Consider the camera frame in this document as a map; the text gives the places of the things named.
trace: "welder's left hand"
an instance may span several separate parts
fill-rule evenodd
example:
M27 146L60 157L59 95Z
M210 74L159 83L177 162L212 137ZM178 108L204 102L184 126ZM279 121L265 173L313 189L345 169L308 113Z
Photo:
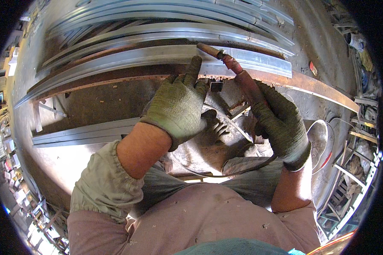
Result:
M205 83L196 83L201 62L201 57L194 56L185 75L166 78L153 97L146 115L140 119L140 122L155 125L170 135L172 146L169 151L176 150L216 118L215 110L201 114L208 89Z

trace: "forearm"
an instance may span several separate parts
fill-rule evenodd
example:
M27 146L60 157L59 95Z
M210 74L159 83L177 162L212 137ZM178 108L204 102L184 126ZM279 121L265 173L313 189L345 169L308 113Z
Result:
M116 154L129 176L141 179L171 146L170 136L160 128L139 122L116 147Z
M290 172L284 167L272 198L272 211L282 213L309 205L312 201L311 180L310 158L300 171Z

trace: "welder's right hand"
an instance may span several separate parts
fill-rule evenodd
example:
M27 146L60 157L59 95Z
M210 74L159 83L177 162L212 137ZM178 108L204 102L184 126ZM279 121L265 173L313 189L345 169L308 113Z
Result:
M310 156L311 143L298 108L275 88L256 83L269 104L269 107L263 103L251 106L258 120L257 127L262 127L256 130L256 135L270 139L272 150L284 161L287 170L301 170Z
M185 141L212 125L215 110L201 114L207 85L196 83L202 59L194 56L185 75L166 78L153 97L150 108L140 119L165 130L172 139L169 151L174 151Z

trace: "sleeve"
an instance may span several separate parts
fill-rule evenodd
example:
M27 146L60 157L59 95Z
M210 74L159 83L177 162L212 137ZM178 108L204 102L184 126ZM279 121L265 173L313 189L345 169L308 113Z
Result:
M303 208L276 213L281 222L308 253L321 246L317 227L317 210L313 202Z
M72 191L70 213L81 210L104 213L125 225L133 204L143 199L143 179L134 179L123 169L116 155L118 142L111 142L91 155Z

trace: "pants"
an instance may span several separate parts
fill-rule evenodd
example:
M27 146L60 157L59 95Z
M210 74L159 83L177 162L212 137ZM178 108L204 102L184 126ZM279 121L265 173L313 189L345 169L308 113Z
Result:
M242 171L266 161L267 157L235 157L225 162L223 174ZM282 161L276 159L268 166L250 171L220 183L253 204L266 209L271 208L271 200L281 175ZM187 183L164 172L163 165L156 162L144 176L143 200L134 204L129 213L137 219L149 208L170 197L177 191L196 183Z

